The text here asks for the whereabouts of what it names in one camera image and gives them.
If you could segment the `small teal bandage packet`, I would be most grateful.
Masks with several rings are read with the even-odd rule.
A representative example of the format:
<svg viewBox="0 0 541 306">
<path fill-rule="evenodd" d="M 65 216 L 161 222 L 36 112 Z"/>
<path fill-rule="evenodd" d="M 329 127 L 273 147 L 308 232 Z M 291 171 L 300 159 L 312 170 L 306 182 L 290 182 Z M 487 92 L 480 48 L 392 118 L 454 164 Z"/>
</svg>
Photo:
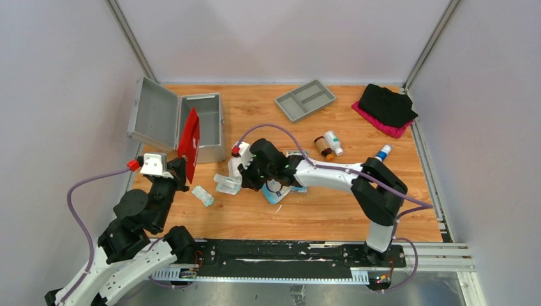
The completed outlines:
<svg viewBox="0 0 541 306">
<path fill-rule="evenodd" d="M 195 186 L 192 188 L 191 192 L 204 204 L 205 207 L 209 207 L 214 203 L 213 196 L 201 186 Z"/>
</svg>

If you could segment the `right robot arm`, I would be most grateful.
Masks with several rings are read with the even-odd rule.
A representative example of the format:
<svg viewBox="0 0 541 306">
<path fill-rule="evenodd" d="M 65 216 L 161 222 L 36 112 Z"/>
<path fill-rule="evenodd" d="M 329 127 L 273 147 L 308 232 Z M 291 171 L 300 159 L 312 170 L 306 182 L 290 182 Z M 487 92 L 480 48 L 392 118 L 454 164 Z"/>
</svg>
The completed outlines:
<svg viewBox="0 0 541 306">
<path fill-rule="evenodd" d="M 232 159 L 238 162 L 243 188 L 259 191 L 275 181 L 283 187 L 323 187 L 352 194 L 369 219 L 360 257 L 373 266 L 389 260 L 396 218 L 408 188 L 379 159 L 338 164 L 286 156 L 265 138 L 234 145 Z"/>
</svg>

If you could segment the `white gauze packet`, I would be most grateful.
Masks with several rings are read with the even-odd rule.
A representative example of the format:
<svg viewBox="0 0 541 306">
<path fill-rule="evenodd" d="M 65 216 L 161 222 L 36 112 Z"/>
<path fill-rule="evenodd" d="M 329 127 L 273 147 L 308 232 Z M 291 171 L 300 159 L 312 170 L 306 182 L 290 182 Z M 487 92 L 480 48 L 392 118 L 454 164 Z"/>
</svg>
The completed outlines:
<svg viewBox="0 0 541 306">
<path fill-rule="evenodd" d="M 239 166 L 241 165 L 241 158 L 240 157 L 232 157 L 228 161 L 228 171 L 229 171 L 229 178 L 234 180 L 242 180 L 241 171 L 239 170 Z"/>
</svg>

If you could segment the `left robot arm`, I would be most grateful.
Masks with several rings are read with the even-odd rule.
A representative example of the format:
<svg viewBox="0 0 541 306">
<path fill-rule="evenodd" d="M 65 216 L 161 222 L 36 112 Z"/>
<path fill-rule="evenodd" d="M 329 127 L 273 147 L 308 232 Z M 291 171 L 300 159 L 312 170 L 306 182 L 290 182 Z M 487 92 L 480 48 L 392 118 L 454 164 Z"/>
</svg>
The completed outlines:
<svg viewBox="0 0 541 306">
<path fill-rule="evenodd" d="M 144 154 L 128 162 L 123 169 L 71 186 L 66 202 L 85 235 L 89 259 L 68 285 L 46 293 L 47 305 L 114 305 L 162 266 L 176 261 L 189 263 L 197 258 L 195 239 L 185 226 L 174 226 L 161 240 L 154 242 L 148 236 L 164 230 L 174 196 L 179 191 L 189 190 L 187 182 L 193 175 L 186 172 L 194 169 L 185 157 L 167 161 L 164 155 Z M 114 207 L 114 220 L 93 242 L 73 206 L 73 192 L 89 182 L 136 170 L 151 182 L 151 190 L 125 192 Z"/>
</svg>

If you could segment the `teal white bandage packet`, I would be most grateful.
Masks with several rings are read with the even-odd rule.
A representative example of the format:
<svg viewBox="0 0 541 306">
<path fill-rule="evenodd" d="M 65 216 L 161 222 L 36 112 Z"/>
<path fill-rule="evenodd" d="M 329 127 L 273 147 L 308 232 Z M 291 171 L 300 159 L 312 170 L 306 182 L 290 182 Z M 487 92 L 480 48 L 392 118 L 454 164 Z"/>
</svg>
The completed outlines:
<svg viewBox="0 0 541 306">
<path fill-rule="evenodd" d="M 215 191 L 219 193 L 236 195 L 242 188 L 241 181 L 237 178 L 215 174 L 214 181 L 216 183 Z"/>
</svg>

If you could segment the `red first aid pouch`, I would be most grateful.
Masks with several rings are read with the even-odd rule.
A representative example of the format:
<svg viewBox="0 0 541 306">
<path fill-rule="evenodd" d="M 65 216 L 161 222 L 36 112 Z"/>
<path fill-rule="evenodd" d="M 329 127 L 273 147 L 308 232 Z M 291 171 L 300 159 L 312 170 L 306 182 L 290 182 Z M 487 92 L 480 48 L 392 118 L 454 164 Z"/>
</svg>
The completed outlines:
<svg viewBox="0 0 541 306">
<path fill-rule="evenodd" d="M 200 118 L 194 108 L 188 114 L 188 118 L 182 130 L 179 140 L 177 155 L 185 160 L 185 173 L 191 184 L 195 175 L 200 142 Z"/>
</svg>

